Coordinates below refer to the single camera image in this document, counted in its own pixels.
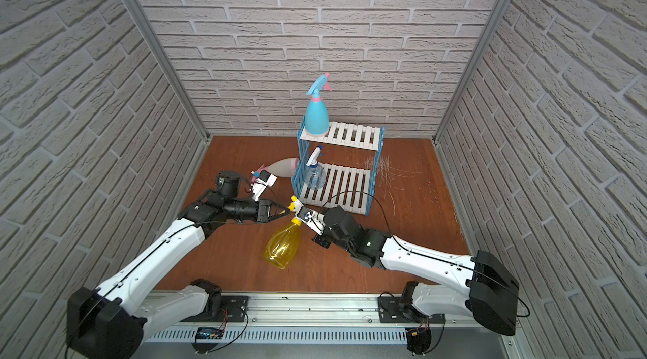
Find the yellow spray bottle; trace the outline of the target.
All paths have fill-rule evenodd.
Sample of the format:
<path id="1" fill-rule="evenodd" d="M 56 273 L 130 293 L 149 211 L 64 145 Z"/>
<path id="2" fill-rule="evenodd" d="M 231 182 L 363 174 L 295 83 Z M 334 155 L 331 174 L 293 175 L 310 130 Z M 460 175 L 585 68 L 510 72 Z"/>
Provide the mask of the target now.
<path id="1" fill-rule="evenodd" d="M 276 231 L 266 244 L 263 258 L 278 269 L 286 269 L 298 252 L 301 226 L 302 221 L 293 217 L 290 224 Z"/>

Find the clear spray bottle blue nozzle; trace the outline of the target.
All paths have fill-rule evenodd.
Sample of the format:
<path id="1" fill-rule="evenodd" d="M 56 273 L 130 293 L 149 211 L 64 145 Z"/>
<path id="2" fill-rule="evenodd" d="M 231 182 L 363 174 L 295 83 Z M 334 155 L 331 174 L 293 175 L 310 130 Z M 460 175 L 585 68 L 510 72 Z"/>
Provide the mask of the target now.
<path id="1" fill-rule="evenodd" d="M 322 147 L 317 146 L 306 162 L 305 186 L 313 190 L 322 190 L 327 178 L 325 168 L 318 161 L 321 153 Z"/>

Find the teal spray bottle pink trim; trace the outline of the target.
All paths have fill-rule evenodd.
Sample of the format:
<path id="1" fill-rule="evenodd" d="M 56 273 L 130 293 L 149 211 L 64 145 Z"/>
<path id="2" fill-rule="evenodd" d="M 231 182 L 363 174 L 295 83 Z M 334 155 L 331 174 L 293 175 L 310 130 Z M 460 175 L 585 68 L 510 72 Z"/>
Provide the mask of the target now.
<path id="1" fill-rule="evenodd" d="M 330 117 L 323 100 L 322 91 L 330 91 L 328 83 L 330 74 L 322 74 L 309 88 L 307 95 L 311 97 L 304 115 L 305 130 L 314 137 L 325 136 L 329 131 Z"/>

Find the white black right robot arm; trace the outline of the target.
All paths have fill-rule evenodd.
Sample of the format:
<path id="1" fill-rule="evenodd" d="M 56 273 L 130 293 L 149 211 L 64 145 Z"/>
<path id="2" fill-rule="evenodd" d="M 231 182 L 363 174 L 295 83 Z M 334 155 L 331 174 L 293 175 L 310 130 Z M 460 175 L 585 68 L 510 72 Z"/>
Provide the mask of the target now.
<path id="1" fill-rule="evenodd" d="M 324 248 L 332 244 L 365 267 L 409 273 L 447 287 L 452 294 L 440 298 L 424 283 L 407 287 L 401 303 L 417 315 L 472 315 L 485 329 L 499 335 L 517 333 L 520 284 L 488 251 L 476 256 L 430 250 L 377 229 L 364 228 L 342 207 L 322 214 L 303 208 L 297 214 L 316 234 Z"/>

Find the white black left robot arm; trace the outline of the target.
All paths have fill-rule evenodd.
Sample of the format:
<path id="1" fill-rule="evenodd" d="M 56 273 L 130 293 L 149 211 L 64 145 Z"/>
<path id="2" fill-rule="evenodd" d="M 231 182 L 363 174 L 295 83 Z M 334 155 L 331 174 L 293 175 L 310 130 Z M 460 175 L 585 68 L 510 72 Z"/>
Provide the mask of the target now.
<path id="1" fill-rule="evenodd" d="M 221 172 L 215 188 L 179 213 L 130 264 L 94 289 L 79 288 L 67 302 L 67 347 L 87 358 L 130 358 L 145 340 L 181 320 L 227 320 L 221 288 L 204 279 L 158 303 L 144 300 L 189 252 L 227 222 L 266 224 L 288 214 L 286 207 L 261 197 L 276 176 L 266 170 L 252 175 L 251 194 L 241 198 L 241 176 Z"/>

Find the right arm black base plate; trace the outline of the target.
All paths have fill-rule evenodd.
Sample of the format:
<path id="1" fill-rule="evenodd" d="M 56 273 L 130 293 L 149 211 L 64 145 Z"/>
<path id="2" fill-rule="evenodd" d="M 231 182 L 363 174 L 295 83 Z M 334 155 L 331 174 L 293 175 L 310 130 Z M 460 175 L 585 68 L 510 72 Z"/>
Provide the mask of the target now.
<path id="1" fill-rule="evenodd" d="M 377 297 L 381 324 L 435 325 L 445 322 L 445 315 L 423 315 L 410 305 L 400 303 L 400 296 L 382 293 Z"/>

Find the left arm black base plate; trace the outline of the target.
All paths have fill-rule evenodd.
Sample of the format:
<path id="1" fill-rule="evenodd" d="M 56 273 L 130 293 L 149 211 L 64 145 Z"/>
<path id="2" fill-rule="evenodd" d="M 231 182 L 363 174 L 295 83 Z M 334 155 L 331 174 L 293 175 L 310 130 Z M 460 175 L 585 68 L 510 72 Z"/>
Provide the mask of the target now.
<path id="1" fill-rule="evenodd" d="M 244 323 L 245 312 L 249 303 L 246 295 L 217 295 L 209 298 L 203 312 L 190 316 L 182 322 L 233 322 Z"/>

